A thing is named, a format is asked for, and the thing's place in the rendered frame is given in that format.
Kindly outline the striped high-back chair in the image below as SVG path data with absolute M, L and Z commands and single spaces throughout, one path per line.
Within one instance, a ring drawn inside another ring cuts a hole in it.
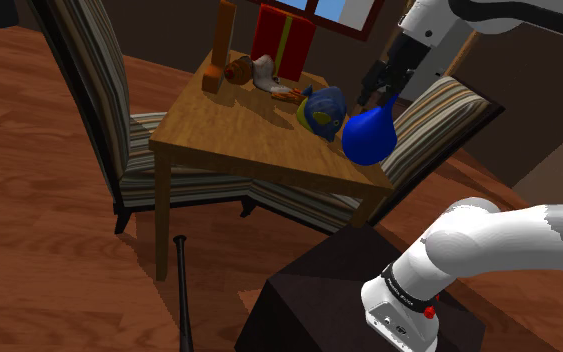
M 113 199 L 115 231 L 155 206 L 149 139 L 162 112 L 133 114 L 123 54 L 101 0 L 26 0 L 73 96 Z
M 456 78 L 438 79 L 394 120 L 398 143 L 379 163 L 393 185 L 367 223 L 374 226 L 428 175 L 504 111 Z M 361 200 L 266 181 L 252 182 L 241 215 L 262 207 L 320 232 L 332 234 L 350 222 Z

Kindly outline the blue and yellow fish toy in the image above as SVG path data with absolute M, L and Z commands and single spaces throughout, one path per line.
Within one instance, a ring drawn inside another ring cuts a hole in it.
M 347 114 L 342 91 L 336 86 L 317 91 L 308 86 L 301 94 L 305 99 L 296 112 L 298 122 L 313 134 L 333 142 Z

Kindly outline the red box with yellow stripe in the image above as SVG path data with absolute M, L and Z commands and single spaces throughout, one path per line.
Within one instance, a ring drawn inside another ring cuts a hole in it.
M 268 55 L 276 76 L 299 81 L 315 30 L 304 17 L 261 4 L 250 56 Z

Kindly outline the small orange object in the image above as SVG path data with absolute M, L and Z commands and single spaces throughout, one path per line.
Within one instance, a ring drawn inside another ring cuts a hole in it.
M 306 99 L 306 96 L 303 95 L 302 91 L 299 89 L 292 89 L 289 92 L 283 93 L 272 93 L 271 97 L 275 100 L 288 102 L 295 105 L 300 105 Z

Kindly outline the blue teardrop vase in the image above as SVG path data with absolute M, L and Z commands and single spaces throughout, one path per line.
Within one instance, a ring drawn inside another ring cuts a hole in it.
M 355 164 L 369 166 L 387 158 L 397 145 L 392 108 L 398 95 L 393 95 L 384 106 L 351 117 L 342 134 L 345 156 Z

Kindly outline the white and grey figure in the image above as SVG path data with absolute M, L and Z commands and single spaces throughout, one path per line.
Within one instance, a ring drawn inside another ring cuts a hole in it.
M 275 62 L 269 55 L 263 55 L 252 62 L 252 80 L 256 88 L 268 93 L 289 93 L 291 88 L 278 83 L 273 74 Z

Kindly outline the dark robot stand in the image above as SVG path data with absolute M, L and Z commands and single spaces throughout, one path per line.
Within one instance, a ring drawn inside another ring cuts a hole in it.
M 236 352 L 399 352 L 370 328 L 360 291 L 400 251 L 347 226 L 267 279 Z

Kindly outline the wooden table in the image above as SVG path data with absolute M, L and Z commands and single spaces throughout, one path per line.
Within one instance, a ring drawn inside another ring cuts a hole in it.
M 252 84 L 202 89 L 204 59 L 149 140 L 155 161 L 155 278 L 168 271 L 171 167 L 174 164 L 356 197 L 351 223 L 363 226 L 393 191 L 377 165 L 358 166 L 302 128 L 290 105 Z

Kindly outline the orange wooden bookend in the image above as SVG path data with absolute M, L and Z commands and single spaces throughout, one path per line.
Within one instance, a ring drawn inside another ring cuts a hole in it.
M 229 61 L 237 6 L 228 0 L 220 0 L 210 64 L 206 68 L 202 90 L 216 94 L 224 78 L 224 69 Z

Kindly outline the brown round figure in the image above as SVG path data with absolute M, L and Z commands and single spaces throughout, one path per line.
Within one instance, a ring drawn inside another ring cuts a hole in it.
M 224 69 L 225 79 L 235 85 L 248 83 L 253 76 L 253 61 L 248 56 L 242 56 L 229 64 Z

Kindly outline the window with red frame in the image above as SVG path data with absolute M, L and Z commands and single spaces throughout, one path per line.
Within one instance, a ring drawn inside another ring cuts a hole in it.
M 249 0 L 304 17 L 353 39 L 366 41 L 385 0 Z

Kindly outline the black baseball bat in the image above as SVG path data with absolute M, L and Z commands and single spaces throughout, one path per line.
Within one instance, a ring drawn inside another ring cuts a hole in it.
M 186 281 L 186 271 L 185 271 L 184 249 L 185 249 L 186 239 L 187 237 L 185 235 L 177 235 L 173 238 L 173 242 L 176 245 L 176 252 L 177 252 L 177 269 L 178 269 L 178 282 L 179 282 L 180 352 L 195 352 L 192 333 L 191 333 L 190 317 L 189 317 L 187 281 Z

